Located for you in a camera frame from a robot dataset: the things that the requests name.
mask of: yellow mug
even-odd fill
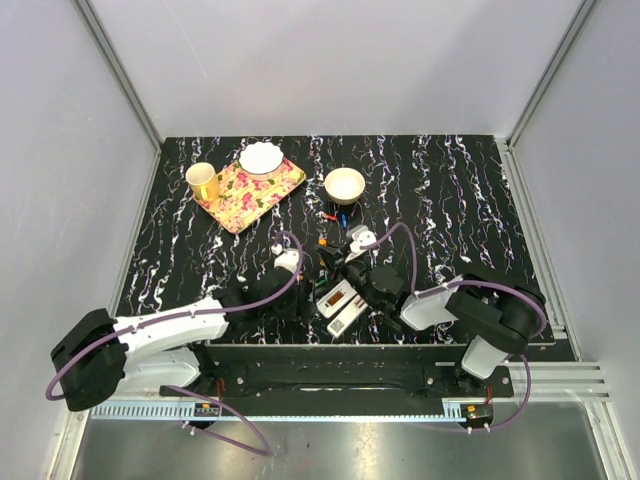
[[[211,203],[218,199],[220,195],[218,176],[210,163],[200,162],[191,165],[185,178],[197,200]]]

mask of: gray wall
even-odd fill
[[[640,2],[601,2],[516,146],[542,231],[640,467]]]
[[[504,136],[580,0],[93,4],[163,136]]]
[[[107,306],[153,152],[69,0],[0,2],[0,477],[42,478],[51,348]]]

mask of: white bowl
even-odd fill
[[[353,168],[336,168],[324,179],[324,188],[338,205],[351,205],[364,192],[364,177]]]
[[[284,154],[280,147],[269,142],[247,146],[240,153],[240,167],[254,180],[269,180],[280,172]]]

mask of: pink floral tray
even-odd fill
[[[289,195],[306,179],[302,169],[285,159],[270,180],[253,180],[234,162],[218,174],[220,197],[212,203],[198,202],[231,233],[240,233]]]

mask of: black marble table surface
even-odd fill
[[[239,235],[224,230],[192,199],[184,175],[209,162],[217,171],[255,141],[279,145],[304,169],[307,181],[259,222]],[[535,273],[509,185],[491,136],[346,136],[170,138],[158,168],[128,270],[118,315],[146,314],[182,306],[224,288],[233,276],[248,281],[273,265],[275,232],[294,232],[309,254],[305,269],[320,268],[313,246],[321,237],[346,241],[345,230],[324,220],[326,175],[348,166],[363,173],[366,189],[351,225],[365,224],[380,237],[398,221],[413,230],[418,246],[418,289],[452,279],[468,264],[484,264],[534,286]],[[407,238],[399,231],[372,263],[410,275]],[[256,321],[225,338],[248,344],[450,344],[466,343],[459,325],[398,334],[367,311],[334,339],[327,320]]]

